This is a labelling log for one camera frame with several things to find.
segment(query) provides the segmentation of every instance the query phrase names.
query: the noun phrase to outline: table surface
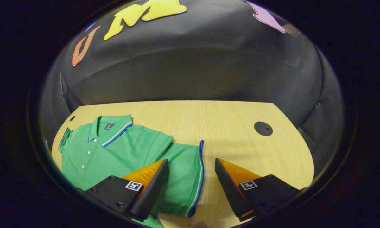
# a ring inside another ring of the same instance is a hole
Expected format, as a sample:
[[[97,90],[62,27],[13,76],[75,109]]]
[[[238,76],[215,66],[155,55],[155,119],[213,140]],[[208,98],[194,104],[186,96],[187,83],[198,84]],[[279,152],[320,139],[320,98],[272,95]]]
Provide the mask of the table surface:
[[[199,221],[206,222],[210,228],[241,223],[229,206],[214,171],[216,157],[260,176],[273,174],[297,189],[309,186],[313,180],[313,159],[305,141],[271,103],[142,101],[81,106],[60,127],[52,148],[58,148],[67,127],[74,130],[93,122],[98,116],[128,114],[132,115],[134,124],[172,135],[176,143],[198,145],[200,140],[205,141],[205,179],[196,213],[191,218],[159,214],[165,228],[194,227]],[[269,124],[273,134],[262,136],[257,133],[254,124],[258,121]],[[62,170],[61,153],[53,149],[52,157]]]

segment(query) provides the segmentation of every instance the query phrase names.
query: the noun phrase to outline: shirt sleeve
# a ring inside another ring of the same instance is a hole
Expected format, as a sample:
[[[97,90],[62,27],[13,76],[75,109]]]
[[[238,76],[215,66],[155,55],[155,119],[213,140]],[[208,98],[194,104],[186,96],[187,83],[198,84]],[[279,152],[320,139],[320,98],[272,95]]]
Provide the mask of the shirt sleeve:
[[[160,132],[156,137],[154,143],[149,149],[148,156],[145,160],[144,166],[150,165],[154,162],[161,160],[161,157],[165,153],[166,149],[172,143],[173,136],[169,136]]]
[[[58,147],[58,151],[60,153],[62,153],[62,151],[65,149],[65,147],[66,147],[65,145],[66,145],[67,139],[69,138],[71,132],[72,131],[70,131],[69,128],[67,128],[66,131],[64,132],[64,135],[63,135],[62,140],[59,143],[59,147]]]

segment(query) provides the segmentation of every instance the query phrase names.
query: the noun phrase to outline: green polo shirt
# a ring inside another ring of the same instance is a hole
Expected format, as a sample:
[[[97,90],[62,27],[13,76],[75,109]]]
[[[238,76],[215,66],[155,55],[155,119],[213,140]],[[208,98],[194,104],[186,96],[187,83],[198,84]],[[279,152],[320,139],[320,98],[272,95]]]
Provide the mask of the green polo shirt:
[[[160,131],[132,124],[131,115],[101,116],[93,123],[73,131],[66,130],[59,145],[62,170],[74,186],[86,190],[110,175],[123,177],[151,163],[168,159],[168,182],[161,190],[152,214],[190,217],[194,214],[203,183],[202,144],[177,144],[172,140],[172,136]],[[144,224],[161,226],[151,216]]]

